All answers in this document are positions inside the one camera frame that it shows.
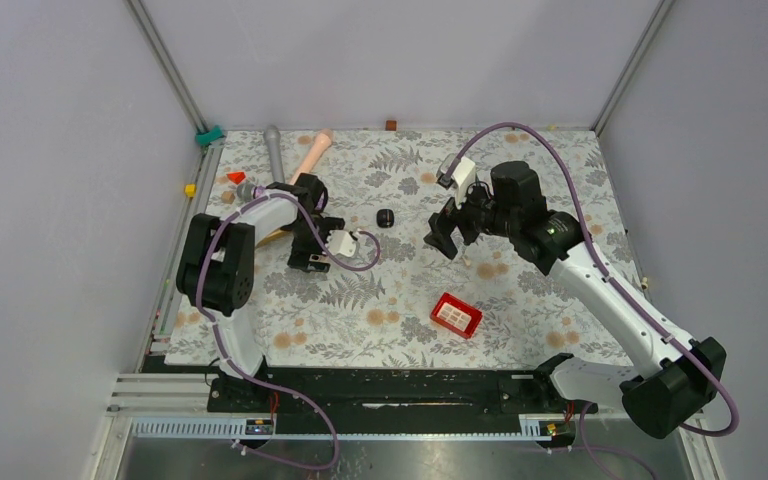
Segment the black glossy earbud charging case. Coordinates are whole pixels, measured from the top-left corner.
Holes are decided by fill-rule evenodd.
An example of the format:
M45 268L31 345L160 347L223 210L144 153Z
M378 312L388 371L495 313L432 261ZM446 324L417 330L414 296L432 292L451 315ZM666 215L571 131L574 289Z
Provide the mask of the black glossy earbud charging case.
M391 228L395 223L395 214L391 209L380 209L376 212L376 224L380 228Z

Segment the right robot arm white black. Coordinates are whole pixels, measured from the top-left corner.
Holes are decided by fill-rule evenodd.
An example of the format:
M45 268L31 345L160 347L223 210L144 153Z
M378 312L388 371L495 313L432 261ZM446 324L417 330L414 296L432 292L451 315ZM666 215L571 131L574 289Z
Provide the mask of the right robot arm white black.
M571 400L623 409L647 435L663 439L716 396L727 354L714 338L695 339L635 291L586 241L579 220L551 210L538 174L523 161L492 168L489 183L475 164L450 158L439 184L455 191L428 220L427 245L448 259L458 253L452 234L465 244L482 234L507 239L517 255L579 300L623 348L629 367L557 354L538 370L535 402L557 412Z

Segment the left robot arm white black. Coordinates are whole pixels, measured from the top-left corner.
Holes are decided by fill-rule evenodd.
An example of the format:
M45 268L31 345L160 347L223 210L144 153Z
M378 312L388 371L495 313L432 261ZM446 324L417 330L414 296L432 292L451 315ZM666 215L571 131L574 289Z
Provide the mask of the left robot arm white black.
M271 383L257 372L264 355L255 345L250 321L234 313L255 287L256 247L274 232L293 237L288 265L303 272L348 269L360 231L323 211L328 190L315 175L303 173L293 184L272 183L225 218L199 213L189 223L175 277L177 290L209 324L219 367L236 377L232 398L248 411L269 401Z

